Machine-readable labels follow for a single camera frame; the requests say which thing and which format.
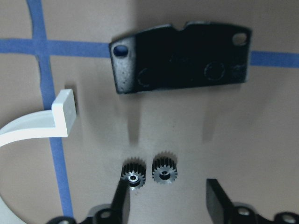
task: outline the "gear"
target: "gear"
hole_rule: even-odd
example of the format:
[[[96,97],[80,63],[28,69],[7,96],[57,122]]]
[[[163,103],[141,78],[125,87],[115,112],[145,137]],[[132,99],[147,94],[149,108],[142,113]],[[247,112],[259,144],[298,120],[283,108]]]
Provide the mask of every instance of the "gear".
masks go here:
[[[177,165],[172,159],[162,157],[154,160],[152,166],[152,177],[157,183],[172,183],[175,181],[177,176]]]
[[[145,168],[138,163],[128,163],[123,166],[121,180],[128,180],[131,190],[142,187],[145,183]]]

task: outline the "metal screw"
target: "metal screw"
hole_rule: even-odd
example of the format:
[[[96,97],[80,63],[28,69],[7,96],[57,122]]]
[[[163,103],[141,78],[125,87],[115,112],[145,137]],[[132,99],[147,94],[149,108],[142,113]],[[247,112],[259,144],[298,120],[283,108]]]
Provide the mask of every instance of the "metal screw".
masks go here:
[[[58,224],[70,224],[70,222],[67,220],[64,220],[64,221],[60,221]]]
[[[243,46],[246,44],[247,35],[246,33],[237,33],[233,36],[233,44],[235,46]]]
[[[104,211],[103,213],[101,213],[101,218],[109,218],[110,216],[111,216],[110,211]]]
[[[242,216],[249,216],[250,211],[246,208],[239,208],[238,213]]]
[[[290,216],[290,215],[283,215],[282,216],[282,219],[286,222],[286,223],[296,223],[296,220],[294,219],[293,216]]]

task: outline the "mounting hole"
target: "mounting hole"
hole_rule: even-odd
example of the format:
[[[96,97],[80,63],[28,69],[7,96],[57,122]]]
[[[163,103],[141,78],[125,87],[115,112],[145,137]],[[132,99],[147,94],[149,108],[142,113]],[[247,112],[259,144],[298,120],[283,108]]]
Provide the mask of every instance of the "mounting hole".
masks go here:
[[[113,53],[117,57],[126,57],[129,49],[125,45],[118,45],[113,49]]]
[[[282,219],[283,219],[286,223],[291,223],[291,224],[296,223],[296,220],[294,219],[294,217],[293,217],[293,216],[290,216],[290,215],[283,215],[283,216],[282,216]]]
[[[100,215],[101,218],[109,218],[110,216],[111,216],[111,212],[110,211],[104,211]]]
[[[58,224],[70,224],[70,222],[67,220],[63,220],[63,221],[60,221]]]
[[[161,180],[168,180],[170,178],[170,173],[167,171],[162,171],[159,176]]]
[[[219,81],[225,73],[225,67],[220,62],[210,62],[206,65],[204,74],[210,81]]]
[[[243,46],[247,43],[246,33],[237,33],[233,36],[233,44],[235,46]]]

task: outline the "black metal plate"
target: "black metal plate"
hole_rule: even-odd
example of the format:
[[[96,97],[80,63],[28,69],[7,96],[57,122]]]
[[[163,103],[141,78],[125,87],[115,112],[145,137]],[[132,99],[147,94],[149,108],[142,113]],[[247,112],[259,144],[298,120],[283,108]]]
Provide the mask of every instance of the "black metal plate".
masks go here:
[[[251,30],[189,22],[151,28],[109,44],[117,93],[243,83]]]

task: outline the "white plastic part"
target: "white plastic part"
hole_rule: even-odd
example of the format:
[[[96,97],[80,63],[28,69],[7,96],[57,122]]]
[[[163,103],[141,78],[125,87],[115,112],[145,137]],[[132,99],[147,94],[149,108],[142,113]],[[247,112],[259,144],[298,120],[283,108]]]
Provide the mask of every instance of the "white plastic part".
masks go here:
[[[0,147],[35,138],[67,137],[76,119],[73,90],[61,90],[52,110],[22,116],[0,129]]]

